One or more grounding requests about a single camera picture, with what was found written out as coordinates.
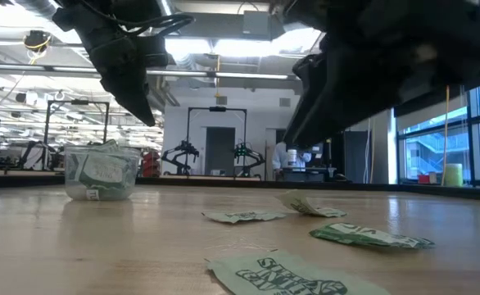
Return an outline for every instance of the white container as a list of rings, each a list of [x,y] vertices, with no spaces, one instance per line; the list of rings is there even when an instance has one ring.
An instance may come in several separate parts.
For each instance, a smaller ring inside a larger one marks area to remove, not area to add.
[[[297,167],[297,150],[288,150],[288,167]]]
[[[74,200],[118,201],[133,193],[140,152],[66,147],[66,192]]]

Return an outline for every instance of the table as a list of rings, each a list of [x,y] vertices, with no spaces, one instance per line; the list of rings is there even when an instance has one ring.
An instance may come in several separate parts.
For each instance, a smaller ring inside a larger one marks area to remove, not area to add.
[[[480,201],[307,191],[339,219],[222,225],[202,211],[286,211],[277,189],[139,186],[127,202],[72,202],[61,186],[0,189],[0,294],[227,294],[206,259],[282,249],[391,294],[480,294]],[[308,232],[350,222],[431,239],[432,250],[351,247]]]

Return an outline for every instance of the white shirt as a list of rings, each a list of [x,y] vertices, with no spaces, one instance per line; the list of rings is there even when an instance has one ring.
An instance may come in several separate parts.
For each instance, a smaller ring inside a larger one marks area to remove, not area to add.
[[[311,154],[304,152],[297,155],[297,167],[306,168],[306,163],[311,161]],[[278,143],[274,147],[273,153],[273,170],[288,167],[288,150],[286,143]]]

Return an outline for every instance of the red object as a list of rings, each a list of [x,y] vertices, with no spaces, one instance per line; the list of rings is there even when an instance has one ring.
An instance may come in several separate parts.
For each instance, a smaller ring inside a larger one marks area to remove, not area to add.
[[[142,157],[143,177],[160,176],[160,163],[158,162],[158,159],[160,159],[160,155],[156,151],[149,152]]]
[[[419,184],[429,184],[429,175],[419,175]]]

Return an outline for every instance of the wooden table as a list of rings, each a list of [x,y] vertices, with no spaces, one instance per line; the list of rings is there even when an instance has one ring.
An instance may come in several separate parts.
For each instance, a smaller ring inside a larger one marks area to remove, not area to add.
[[[204,258],[283,249],[391,294],[480,294],[480,201],[310,191],[340,219],[222,225],[202,211],[287,211],[281,191],[138,187],[127,202],[72,202],[62,187],[0,189],[0,295],[226,294]],[[351,222],[431,239],[432,250],[350,247],[308,232]]]

